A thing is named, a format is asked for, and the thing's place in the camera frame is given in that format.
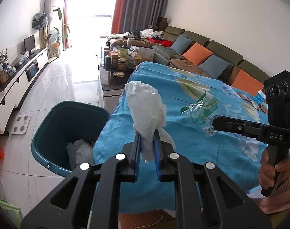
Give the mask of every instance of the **orange pillow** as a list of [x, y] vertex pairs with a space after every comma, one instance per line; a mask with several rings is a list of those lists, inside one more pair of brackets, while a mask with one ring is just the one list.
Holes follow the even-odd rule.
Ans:
[[193, 65], [198, 66], [205, 62], [211, 55], [213, 55], [213, 53], [210, 50], [196, 43], [182, 56]]
[[249, 94], [256, 96], [259, 90], [262, 90], [264, 85], [258, 80], [254, 79], [247, 72], [240, 69], [239, 74], [232, 83], [231, 87], [248, 92]]

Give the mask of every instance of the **blue tablecloth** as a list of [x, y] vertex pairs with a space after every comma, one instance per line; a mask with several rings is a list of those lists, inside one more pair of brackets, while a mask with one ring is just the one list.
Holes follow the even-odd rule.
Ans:
[[[217, 100], [218, 114], [268, 124], [268, 116], [236, 92], [252, 98], [250, 94], [232, 89], [219, 80], [150, 62], [140, 65], [130, 81], [141, 81], [158, 90], [167, 107], [164, 129], [173, 138], [176, 152], [195, 163], [214, 162], [244, 191], [258, 186], [258, 169], [266, 145], [233, 133], [219, 132], [205, 137], [201, 128], [180, 113], [182, 107], [195, 103], [207, 91]], [[124, 92], [94, 145], [95, 163], [121, 152], [122, 146], [132, 142], [134, 136]], [[157, 180], [154, 160], [148, 164], [141, 160], [137, 182], [121, 184], [120, 212], [144, 213], [155, 209], [175, 209], [174, 185]]]

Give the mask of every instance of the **green plastic stool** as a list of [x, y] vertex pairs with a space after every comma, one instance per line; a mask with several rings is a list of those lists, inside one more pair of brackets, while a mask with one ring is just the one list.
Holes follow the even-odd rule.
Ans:
[[4, 212], [6, 212], [6, 210], [13, 212], [13, 216], [10, 218], [12, 222], [16, 225], [16, 227], [20, 228], [23, 219], [21, 209], [10, 202], [3, 200], [0, 200], [0, 207], [3, 209]]

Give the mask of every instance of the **potted plant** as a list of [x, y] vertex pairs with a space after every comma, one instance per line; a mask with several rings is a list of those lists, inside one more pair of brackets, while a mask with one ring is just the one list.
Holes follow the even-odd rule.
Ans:
[[[58, 8], [58, 17], [59, 17], [59, 21], [61, 21], [61, 19], [62, 19], [62, 12], [61, 12], [61, 9], [60, 8]], [[68, 30], [68, 32], [71, 33], [68, 24], [63, 24], [61, 27], [62, 28], [66, 28]], [[52, 47], [56, 50], [56, 56], [57, 56], [57, 58], [59, 58], [59, 56], [60, 56], [59, 47], [60, 47], [62, 35], [61, 35], [61, 32], [60, 32], [60, 27], [58, 27], [58, 28], [57, 27], [54, 27], [54, 28], [57, 31], [57, 39], [52, 34], [50, 34], [50, 35], [48, 35], [48, 41], [49, 41], [49, 39], [51, 37], [53, 37], [55, 39], [56, 43], [52, 44]], [[68, 34], [67, 33], [63, 34], [63, 36], [66, 39], [68, 39]]]
[[6, 63], [6, 61], [8, 61], [7, 51], [8, 51], [8, 48], [6, 48], [6, 51], [4, 51], [3, 49], [2, 52], [0, 52], [0, 64], [2, 65], [3, 69], [7, 69], [7, 63]]

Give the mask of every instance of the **blue pillow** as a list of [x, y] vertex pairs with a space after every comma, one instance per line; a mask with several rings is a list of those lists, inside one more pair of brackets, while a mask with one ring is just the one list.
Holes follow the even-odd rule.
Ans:
[[204, 63], [199, 65], [198, 68], [202, 69], [211, 77], [218, 78], [229, 65], [229, 62], [212, 55]]
[[182, 34], [180, 34], [178, 36], [178, 38], [175, 40], [174, 44], [172, 44], [172, 46], [170, 48], [181, 55], [185, 51], [185, 49], [190, 45], [190, 43], [192, 43], [192, 42], [193, 42], [192, 40], [190, 40], [190, 39], [182, 36]]

